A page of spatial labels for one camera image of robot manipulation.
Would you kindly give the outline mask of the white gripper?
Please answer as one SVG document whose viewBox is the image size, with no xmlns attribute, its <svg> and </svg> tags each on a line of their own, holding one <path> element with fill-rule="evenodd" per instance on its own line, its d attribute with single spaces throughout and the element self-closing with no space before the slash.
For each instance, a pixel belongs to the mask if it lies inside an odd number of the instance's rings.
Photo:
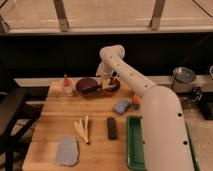
<svg viewBox="0 0 213 171">
<path fill-rule="evenodd" d="M 106 63 L 104 62 L 101 62 L 97 68 L 97 71 L 96 71 L 96 75 L 97 76 L 100 76 L 101 78 L 104 78 L 102 81 L 101 81 L 101 87 L 103 89 L 108 89 L 110 87 L 110 81 L 111 79 L 108 78 L 108 77 L 111 77 L 113 74 L 113 69 L 108 66 Z"/>
</svg>

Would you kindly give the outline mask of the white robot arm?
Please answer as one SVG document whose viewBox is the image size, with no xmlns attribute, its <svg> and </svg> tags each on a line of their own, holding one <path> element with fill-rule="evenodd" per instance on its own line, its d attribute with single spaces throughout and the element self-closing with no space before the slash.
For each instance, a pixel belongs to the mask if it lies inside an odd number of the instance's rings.
<svg viewBox="0 0 213 171">
<path fill-rule="evenodd" d="M 178 96 L 123 61 L 121 45 L 103 47 L 96 75 L 116 72 L 142 98 L 142 145 L 147 171 L 195 171 L 183 110 Z"/>
</svg>

